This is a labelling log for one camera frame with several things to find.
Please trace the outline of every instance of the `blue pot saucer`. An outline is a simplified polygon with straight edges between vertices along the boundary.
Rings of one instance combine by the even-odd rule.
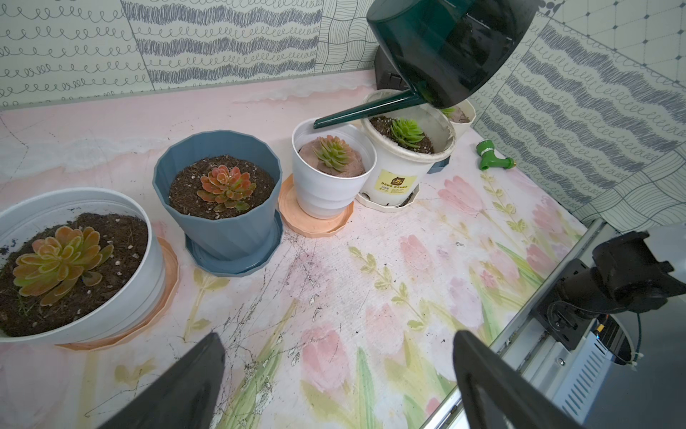
[[[186,249],[193,257],[196,264],[208,273],[217,277],[243,277],[254,273],[263,268],[270,259],[279,244],[283,235],[283,223],[281,215],[274,212],[274,225],[264,244],[257,251],[249,256],[245,256],[233,261],[218,259],[198,246],[188,235],[186,235]]]

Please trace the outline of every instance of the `wallpaper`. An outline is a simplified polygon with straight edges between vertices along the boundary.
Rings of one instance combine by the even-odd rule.
[[[372,0],[0,3],[0,106],[373,67]]]
[[[471,97],[474,128],[587,224],[686,220],[686,4],[546,4]]]

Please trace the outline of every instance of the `watering can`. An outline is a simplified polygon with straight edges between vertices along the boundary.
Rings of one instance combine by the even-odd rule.
[[[454,106],[505,63],[537,8],[537,0],[376,0],[367,21],[410,88],[317,119],[314,128],[424,103]]]

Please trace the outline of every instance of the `white flower pot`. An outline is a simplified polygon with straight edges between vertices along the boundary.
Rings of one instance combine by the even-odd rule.
[[[354,125],[342,124],[320,130],[312,128],[315,118],[299,123],[292,135],[293,180],[298,205],[318,219],[338,216],[355,199],[377,164],[377,151],[369,138]],[[306,163],[298,151],[317,137],[338,136],[359,152],[365,173],[356,177],[336,177],[323,173]]]
[[[364,103],[388,97],[399,91],[382,89],[364,99]],[[379,205],[400,205],[422,180],[433,164],[446,159],[455,149],[455,128],[440,110],[429,104],[384,113],[391,118],[417,121],[434,145],[434,154],[421,154],[398,146],[381,135],[369,118],[362,119],[362,130],[377,150],[379,158],[362,191]]]
[[[122,332],[137,324],[162,297],[165,263],[162,249],[143,208],[126,195],[109,189],[77,187],[48,192],[23,201],[0,213],[0,247],[10,253],[46,228],[76,219],[81,213],[120,214],[145,221],[147,248],[131,279],[112,298],[86,316],[41,334],[11,337],[0,332],[0,343],[85,343]]]
[[[455,141],[459,140],[460,137],[464,133],[467,132],[467,130],[474,124],[474,121],[476,121],[476,110],[474,109],[474,106],[472,106],[472,103],[469,102],[469,100],[465,100],[463,102],[459,102],[455,105],[455,107],[459,108],[465,116],[469,118],[469,122],[464,122],[461,124],[460,122],[452,122],[450,121],[451,124],[453,124],[453,128],[455,128]]]

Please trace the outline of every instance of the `yellow label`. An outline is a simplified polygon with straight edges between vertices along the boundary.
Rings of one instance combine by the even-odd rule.
[[[417,176],[403,177],[382,169],[374,188],[377,191],[392,195],[406,194],[412,188],[415,180],[417,180]]]

